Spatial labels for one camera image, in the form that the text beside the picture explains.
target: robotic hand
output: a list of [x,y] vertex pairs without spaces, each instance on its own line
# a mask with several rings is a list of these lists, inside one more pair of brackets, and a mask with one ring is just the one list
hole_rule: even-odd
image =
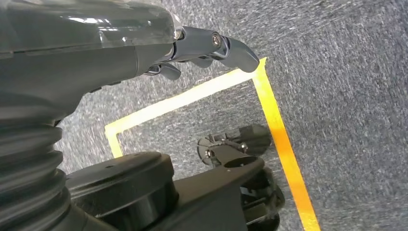
[[56,121],[82,96],[142,74],[180,77],[172,62],[217,60],[252,72],[259,60],[216,31],[175,26],[145,0],[9,0],[0,7],[0,230],[275,230],[284,197],[259,154],[268,130],[210,135],[212,170],[172,180],[166,154],[130,154],[68,176]]

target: gray carpet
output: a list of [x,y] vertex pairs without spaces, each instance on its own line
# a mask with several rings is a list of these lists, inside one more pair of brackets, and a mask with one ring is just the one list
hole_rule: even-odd
[[[408,226],[408,2],[164,0],[188,26],[214,29],[268,57],[267,72],[324,231]],[[112,158],[104,126],[229,69],[179,65],[177,81],[141,76],[87,94],[61,127],[67,172]],[[126,154],[172,156],[175,178],[206,170],[197,139],[266,124],[251,81],[119,135]],[[302,230],[279,158],[264,159],[287,197],[280,231]]]

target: yellow tape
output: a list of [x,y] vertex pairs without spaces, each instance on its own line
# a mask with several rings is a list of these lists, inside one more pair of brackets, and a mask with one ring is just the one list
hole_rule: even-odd
[[292,191],[300,220],[305,231],[320,231],[315,211],[279,112],[278,103],[265,71],[265,60],[259,66],[262,68],[258,68],[258,73],[253,78],[253,82],[275,142],[283,171]]
[[147,106],[137,112],[134,112],[128,116],[125,116],[106,125],[105,135],[108,138],[109,145],[111,146],[112,154],[115,158],[123,156],[119,141],[117,139],[118,133],[121,133],[148,120],[154,119],[158,116],[186,106],[197,100],[203,99],[219,91],[248,81],[254,78],[256,74],[256,71],[252,73],[246,73],[239,69],[233,70],[207,82],[204,82],[196,87],[193,87],[186,92]]
[[150,119],[156,118],[180,107],[186,106],[199,99],[212,95],[218,91],[230,88],[252,79],[264,110],[269,129],[272,133],[283,171],[291,188],[293,199],[299,212],[300,220],[305,231],[320,231],[312,203],[310,201],[305,182],[293,153],[288,134],[278,103],[273,95],[272,87],[265,71],[266,58],[260,60],[258,68],[252,73],[234,70],[222,76],[200,84],[180,95],[160,101],[128,116],[125,116],[105,126],[105,134],[115,158],[123,156],[118,133],[137,126]]

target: joint screw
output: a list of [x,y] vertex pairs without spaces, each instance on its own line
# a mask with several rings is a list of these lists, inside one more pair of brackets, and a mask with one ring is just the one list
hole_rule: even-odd
[[220,47],[221,46],[221,36],[218,33],[213,34],[213,45],[215,47]]
[[248,150],[248,145],[246,143],[241,143],[241,149],[243,150],[243,152],[245,153],[246,150]]
[[205,151],[205,155],[206,155],[208,158],[211,158],[211,157],[214,157],[214,156],[215,156],[215,154],[214,154],[214,152],[213,152],[212,150],[207,150],[207,151]]

